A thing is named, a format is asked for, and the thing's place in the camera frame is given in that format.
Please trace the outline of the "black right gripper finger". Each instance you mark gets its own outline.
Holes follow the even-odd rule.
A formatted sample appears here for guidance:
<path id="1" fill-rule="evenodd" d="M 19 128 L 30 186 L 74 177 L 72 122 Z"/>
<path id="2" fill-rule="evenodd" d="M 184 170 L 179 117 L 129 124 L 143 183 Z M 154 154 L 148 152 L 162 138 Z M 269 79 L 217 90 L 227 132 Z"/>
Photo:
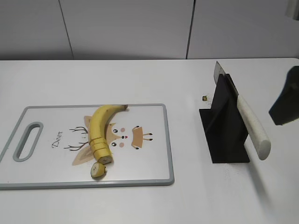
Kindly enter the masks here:
<path id="1" fill-rule="evenodd" d="M 299 118 L 299 67 L 293 66 L 287 73 L 283 89 L 269 110 L 277 126 Z"/>

